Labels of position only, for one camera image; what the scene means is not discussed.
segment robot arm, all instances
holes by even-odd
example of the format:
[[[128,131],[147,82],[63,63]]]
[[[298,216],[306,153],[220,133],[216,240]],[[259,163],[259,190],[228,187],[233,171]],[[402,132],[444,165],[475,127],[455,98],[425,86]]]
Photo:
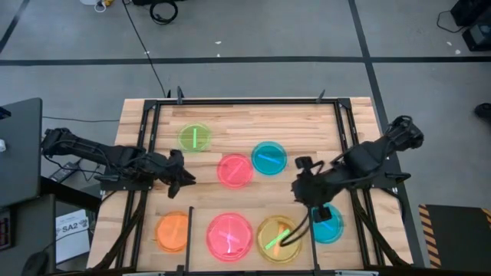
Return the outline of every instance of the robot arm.
[[[302,171],[292,183],[292,191],[295,201],[301,202],[308,208],[317,207],[314,212],[314,221],[323,222],[331,219],[331,212],[323,205],[330,202],[343,189],[364,189],[371,187],[373,180],[381,174],[384,161],[394,152],[407,149],[416,149],[423,144],[423,134],[413,125],[412,119],[407,116],[398,117],[390,125],[387,132],[374,142],[363,142],[351,147],[331,161],[332,168],[321,172],[324,161],[312,163],[311,157],[303,156],[295,160]],[[319,167],[314,174],[312,170]],[[399,258],[397,253],[390,247],[384,236],[378,231],[377,226],[367,216],[357,196],[354,200],[354,212],[367,226],[370,233],[378,241],[382,251],[393,265],[405,266],[407,263]],[[290,235],[282,239],[281,246],[290,245],[302,237],[308,230],[305,229],[297,238],[287,241],[292,234],[304,224],[304,221]]]
[[[181,186],[196,184],[195,177],[184,169],[183,154],[176,149],[169,158],[159,153],[146,153],[144,148],[133,146],[107,146],[75,136],[66,128],[46,130],[41,143],[45,158],[75,155],[106,166],[101,182],[149,182],[159,179],[170,186],[168,196],[173,199]]]

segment cable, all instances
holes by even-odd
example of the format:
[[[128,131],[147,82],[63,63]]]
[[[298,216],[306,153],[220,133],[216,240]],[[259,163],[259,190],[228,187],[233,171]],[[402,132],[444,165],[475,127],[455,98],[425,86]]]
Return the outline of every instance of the cable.
[[[106,197],[104,197],[102,200],[101,200],[101,203],[99,205],[99,207],[102,206],[102,203],[104,203],[107,199],[109,199],[113,194],[115,194],[117,191],[113,191],[113,192],[110,192]]]
[[[86,172],[86,173],[96,173],[96,174],[99,174],[99,175],[101,175],[101,176],[103,175],[103,174],[102,174],[102,173],[100,173],[100,172],[90,171],[90,170],[86,170],[86,169],[80,169],[80,167],[78,167],[77,169],[69,169],[69,168],[64,168],[64,167],[63,167],[63,166],[62,166],[60,163],[58,163],[58,162],[56,162],[56,161],[54,161],[54,160],[52,160],[52,159],[48,158],[48,157],[47,157],[45,154],[43,154],[43,157],[44,157],[44,158],[45,158],[47,161],[49,161],[49,162],[51,162],[51,163],[53,163],[53,164],[58,165],[58,166],[60,167],[60,169],[74,170],[74,171],[77,171],[77,172],[78,172],[78,171],[80,171],[80,172],[83,172],[83,173],[85,173],[85,172]]]
[[[442,11],[441,13],[439,13],[439,14],[438,14],[438,18],[437,18],[437,27],[438,27],[438,28],[440,28],[440,29],[442,29],[442,30],[444,30],[444,31],[448,31],[449,33],[452,33],[452,34],[456,34],[456,33],[458,33],[459,31],[462,31],[462,29],[466,27],[466,26],[463,26],[463,27],[461,27],[460,29],[458,29],[458,30],[456,30],[456,31],[452,31],[452,30],[450,30],[450,29],[447,29],[447,28],[445,28],[445,27],[442,27],[442,26],[440,25],[440,17],[441,17],[441,15],[442,15],[443,13],[445,13],[445,12],[450,12],[450,10],[448,10],[448,11]]]
[[[51,117],[51,116],[43,116],[43,118],[45,118],[45,119],[52,119],[52,120],[71,120],[71,121],[82,122],[82,123],[119,122],[119,120],[80,120],[80,119],[62,118],[62,117]]]
[[[308,219],[308,211],[307,211],[307,215],[305,215],[305,217],[302,219],[302,222],[300,222],[300,224],[297,226],[297,228],[295,228],[293,231],[291,231],[288,235],[286,235],[286,237],[284,237],[279,242],[279,246],[281,246],[281,247],[289,246],[289,245],[293,244],[294,242],[296,242],[297,240],[301,239],[305,234],[307,234],[308,230],[310,229],[309,227],[306,227],[300,235],[294,237],[291,241],[286,241],[286,240],[290,239],[296,232],[298,232],[300,230],[300,228],[305,224],[307,219]]]
[[[68,237],[68,236],[75,235],[75,234],[78,234],[78,233],[81,233],[81,232],[83,232],[83,231],[87,231],[87,230],[88,230],[88,229],[79,230],[79,231],[76,231],[76,232],[70,233],[70,234],[68,234],[68,235],[65,235],[65,236],[63,236],[63,237],[61,237],[61,238],[57,239],[56,241],[51,242],[49,245],[46,245],[46,247],[45,247],[45,248],[44,248],[42,251],[44,251],[44,250],[48,249],[50,246],[52,246],[52,245],[53,245],[53,244],[55,244],[56,242],[60,241],[61,239],[64,239],[64,238],[66,238],[66,237]]]
[[[82,174],[84,175],[85,182],[90,182],[90,180],[91,180],[91,179],[94,177],[95,172],[96,172],[96,171],[97,171],[97,170],[98,170],[98,169],[101,167],[101,165],[100,165],[100,164],[97,164],[97,165],[95,166],[95,169],[94,169],[94,171],[92,172],[91,176],[89,176],[88,178],[87,178],[87,175],[85,175],[85,172],[83,171],[83,169],[80,167],[80,163],[78,163],[78,164],[77,164],[77,167],[80,169],[80,171],[81,171],[81,172],[82,172]]]
[[[159,75],[155,71],[155,67],[153,66],[152,58],[150,58],[150,55],[148,54],[148,51],[147,51],[147,47],[145,47],[145,44],[141,40],[140,34],[138,33],[138,30],[137,30],[137,27],[135,27],[135,24],[133,23],[133,19],[131,19],[131,15],[130,15],[130,12],[128,11],[128,7],[127,7],[127,5],[129,3],[127,4],[124,0],[121,0],[121,2],[123,2],[124,10],[126,11],[126,14],[128,15],[128,19],[130,19],[131,25],[133,26],[133,29],[135,30],[135,33],[137,34],[138,40],[140,41],[141,46],[143,47],[143,50],[145,51],[145,54],[147,55],[147,58],[148,58],[148,61],[150,62],[150,66],[152,67],[153,73],[155,74],[155,77],[157,78],[157,80],[159,82],[160,89],[162,89],[163,97],[165,97],[166,91],[163,89],[163,85],[162,85],[162,82],[160,81]]]
[[[174,8],[174,14],[169,19],[162,18],[159,14],[154,15],[154,13],[153,13],[153,10],[155,9],[155,7],[158,4],[163,4],[163,3],[167,3]],[[157,1],[154,1],[152,3],[152,5],[150,6],[150,17],[152,18],[153,22],[157,25],[168,25],[170,22],[172,22],[172,21],[174,21],[174,19],[176,19],[178,13],[179,13],[179,9],[177,8],[177,5],[176,5],[174,0],[157,0]]]

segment wooden table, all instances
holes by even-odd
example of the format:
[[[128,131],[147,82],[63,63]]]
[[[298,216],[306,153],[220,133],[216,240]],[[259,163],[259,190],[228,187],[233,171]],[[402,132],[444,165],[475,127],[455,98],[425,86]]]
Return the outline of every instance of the wooden table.
[[[134,146],[143,110],[143,99],[126,100],[117,131],[116,144]],[[374,109],[369,97],[351,98],[354,121],[360,143],[376,140],[380,136]],[[147,148],[153,118],[150,111],[144,146]],[[344,127],[347,117],[343,113]],[[269,215],[287,215],[299,223],[305,215],[305,207],[293,202],[291,182],[298,170],[294,159],[312,156],[314,162],[329,162],[341,153],[337,124],[332,105],[219,105],[219,106],[165,106],[160,111],[155,151],[165,155],[170,149],[179,149],[177,136],[189,123],[204,123],[211,129],[213,138],[207,150],[201,153],[184,153],[186,169],[196,176],[195,186],[184,187],[175,199],[167,198],[167,186],[154,183],[149,193],[140,256],[139,271],[175,271],[184,265],[186,252],[167,253],[159,249],[154,229],[162,215],[172,211],[188,212],[195,207],[192,220],[190,271],[241,271],[241,270],[310,270],[313,269],[310,235],[302,238],[302,250],[298,257],[286,264],[266,261],[255,244],[240,261],[224,263],[215,259],[206,247],[206,228],[217,215],[238,212],[244,216],[254,231]],[[275,141],[288,153],[288,165],[277,176],[263,176],[258,172],[245,188],[231,190],[220,184],[216,175],[218,162],[227,154],[240,153],[250,156],[252,149],[262,141]],[[407,262],[412,262],[404,225],[395,198],[372,189],[371,196],[378,228],[390,245]],[[127,192],[116,192],[104,202],[92,243],[88,267],[98,263],[120,234]],[[317,243],[318,263],[321,269],[363,268],[359,251],[354,213],[349,193],[337,195],[332,204],[341,212],[344,234],[330,245]],[[372,264],[376,264],[371,236],[365,228]],[[130,263],[133,236],[127,243],[124,265]]]

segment black floor stripe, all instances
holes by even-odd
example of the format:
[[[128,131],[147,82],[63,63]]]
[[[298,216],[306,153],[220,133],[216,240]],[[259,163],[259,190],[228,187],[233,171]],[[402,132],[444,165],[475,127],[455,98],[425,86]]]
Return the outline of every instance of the black floor stripe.
[[[2,53],[3,49],[5,48],[8,39],[14,32],[15,26],[17,26],[18,21],[21,19],[22,13],[24,12],[25,8],[28,6],[30,0],[24,0],[21,3],[21,6],[18,8],[17,13],[15,14],[14,18],[10,22],[10,25],[7,28],[7,31],[5,31],[3,38],[0,40],[0,54]]]
[[[385,112],[384,102],[382,101],[382,95],[377,82],[377,76],[375,75],[374,65],[372,63],[372,58],[370,57],[370,51],[368,50],[367,40],[365,38],[363,27],[361,25],[360,15],[358,13],[358,8],[356,6],[355,0],[348,0],[351,16],[353,17],[354,29],[356,31],[358,42],[360,43],[361,53],[365,59],[365,68],[367,69],[368,81],[370,83],[371,92],[374,98],[376,111],[378,114],[378,119],[381,124],[382,130],[387,129],[388,119]],[[391,169],[391,172],[400,172],[400,164],[396,154],[393,154],[390,159],[386,162],[387,169]],[[407,197],[406,188],[403,185],[398,187],[398,195],[401,198],[402,204],[407,208],[406,213],[411,214],[411,207],[409,204],[409,199]],[[420,248],[420,243],[417,238],[416,225],[414,224],[413,216],[407,215],[404,221],[404,227],[406,229],[407,240],[409,242],[411,255],[413,257],[413,262],[416,265],[424,265],[423,262],[423,252]]]
[[[152,58],[154,64],[230,64],[230,63],[283,63],[283,62],[333,62],[362,63],[362,57],[173,57]],[[74,60],[0,60],[0,66],[48,65],[125,65],[149,64],[146,58],[126,59],[74,59]]]
[[[373,63],[457,63],[491,62],[491,56],[482,57],[371,57]]]
[[[241,64],[241,63],[475,63],[491,62],[490,57],[171,57],[153,58],[154,64]],[[0,60],[0,66],[68,66],[68,65],[138,65],[149,64],[146,58],[70,59],[70,60]]]

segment black metal frame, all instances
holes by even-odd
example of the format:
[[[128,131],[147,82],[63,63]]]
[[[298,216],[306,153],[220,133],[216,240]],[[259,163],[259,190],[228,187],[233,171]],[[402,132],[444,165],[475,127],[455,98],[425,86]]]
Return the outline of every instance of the black metal frame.
[[[152,131],[150,134],[150,145],[148,152],[151,153],[155,150],[155,143],[157,140],[157,129],[159,124],[160,117],[160,109],[162,106],[173,106],[173,105],[221,105],[221,104],[332,104],[334,108],[334,113],[336,116],[336,122],[338,125],[339,138],[341,141],[341,148],[344,151],[348,149],[348,143],[346,140],[346,134],[344,131],[344,124],[341,115],[341,108],[345,108],[348,115],[348,124],[351,131],[351,137],[353,139],[354,144],[358,144],[358,132],[356,131],[356,126],[354,125],[354,117],[351,111],[351,102],[349,98],[236,98],[236,99],[185,99],[179,97],[179,99],[168,99],[168,100],[145,100],[143,104],[143,114],[141,118],[140,124],[140,132],[138,135],[138,146],[143,146],[143,139],[145,137],[145,129],[147,127],[147,119],[150,109],[154,109],[153,113],[153,123],[152,123]],[[148,191],[142,191],[140,195],[140,200],[143,200],[146,204]],[[358,194],[351,193],[351,201],[353,201],[353,197],[358,196]],[[372,222],[376,224],[374,217],[373,204],[371,203],[371,197],[369,191],[364,191],[365,203],[367,213],[369,214]],[[123,228],[130,220],[132,207],[134,201],[134,192],[128,192],[127,205],[124,212],[124,220],[123,220]],[[189,260],[190,260],[190,251],[191,251],[191,228],[193,223],[193,210],[192,206],[189,207],[189,224],[188,224],[188,243],[186,246],[186,263],[184,268],[180,266],[176,271],[166,271],[168,275],[182,275],[184,272],[186,275],[229,275],[229,274],[237,274],[243,273],[244,275],[251,274],[256,275],[259,271],[189,271]],[[311,212],[308,209],[309,214],[309,228],[311,235],[311,248],[312,248],[312,257],[314,260],[314,267],[312,270],[304,270],[304,271],[260,271],[261,275],[325,275],[325,274],[334,274],[334,270],[321,270],[318,259],[317,259],[317,249],[315,246],[314,232],[313,232],[313,219],[311,217]],[[136,230],[135,230],[135,238],[133,241],[133,250],[131,255],[131,267],[136,267],[138,263],[138,255],[140,252],[140,240],[143,231],[143,220],[138,222]],[[367,249],[367,241],[366,236],[364,234],[363,223],[362,221],[355,216],[355,223],[357,226],[358,233],[358,241],[360,245],[361,258],[363,260],[364,267],[370,266],[370,259],[368,256]],[[374,240],[375,249],[377,253],[377,260],[379,265],[383,265],[383,262],[380,260],[384,260],[384,256],[377,245],[377,242]],[[120,254],[117,256],[116,268],[121,268],[123,265],[124,259],[124,247]]]

